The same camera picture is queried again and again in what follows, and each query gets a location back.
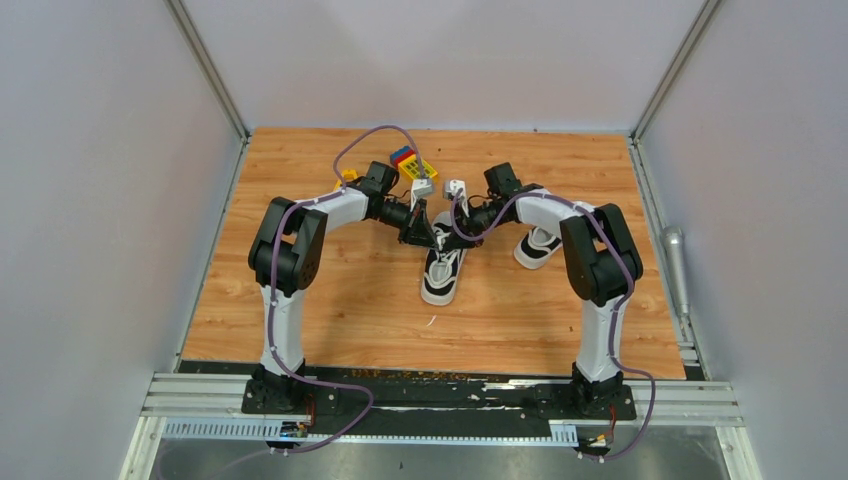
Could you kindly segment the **white shoe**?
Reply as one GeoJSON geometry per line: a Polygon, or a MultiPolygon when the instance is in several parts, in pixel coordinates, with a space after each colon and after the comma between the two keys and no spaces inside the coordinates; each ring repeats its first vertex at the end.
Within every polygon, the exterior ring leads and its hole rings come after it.
{"type": "Polygon", "coordinates": [[[446,306],[452,302],[467,252],[467,249],[427,252],[421,285],[421,297],[426,303],[446,306]]]}

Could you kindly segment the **black white sneaker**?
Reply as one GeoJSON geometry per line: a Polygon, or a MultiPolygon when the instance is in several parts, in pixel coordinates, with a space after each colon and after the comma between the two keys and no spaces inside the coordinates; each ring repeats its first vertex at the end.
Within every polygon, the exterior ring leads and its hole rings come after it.
{"type": "Polygon", "coordinates": [[[594,210],[585,202],[571,206],[552,198],[519,199],[516,206],[518,220],[531,226],[531,230],[514,248],[514,258],[527,269],[541,268],[562,247],[560,221],[594,210]]]}

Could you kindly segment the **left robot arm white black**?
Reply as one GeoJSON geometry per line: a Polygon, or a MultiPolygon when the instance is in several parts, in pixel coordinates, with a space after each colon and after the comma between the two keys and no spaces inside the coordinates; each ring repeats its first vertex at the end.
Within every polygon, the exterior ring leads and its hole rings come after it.
{"type": "Polygon", "coordinates": [[[264,350],[249,385],[283,413],[298,411],[306,400],[305,292],[317,276],[326,235],[374,220],[397,229],[402,244],[438,245],[427,217],[432,181],[414,182],[403,201],[391,193],[398,177],[393,167],[374,162],[365,176],[329,193],[302,200],[277,197],[266,210],[248,255],[265,313],[264,350]]]}

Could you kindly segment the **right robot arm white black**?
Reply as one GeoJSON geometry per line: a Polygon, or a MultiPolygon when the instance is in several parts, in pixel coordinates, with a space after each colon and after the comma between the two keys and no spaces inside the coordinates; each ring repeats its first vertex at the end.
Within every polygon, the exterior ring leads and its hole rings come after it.
{"type": "Polygon", "coordinates": [[[447,247],[475,247],[495,228],[510,222],[538,228],[560,240],[569,284],[582,301],[581,343],[572,368],[571,403],[584,417],[596,417],[623,390],[617,353],[621,325],[643,264],[622,210],[567,200],[538,184],[522,184],[510,164],[485,171],[486,200],[468,203],[463,182],[450,180],[454,231],[447,247]]]}

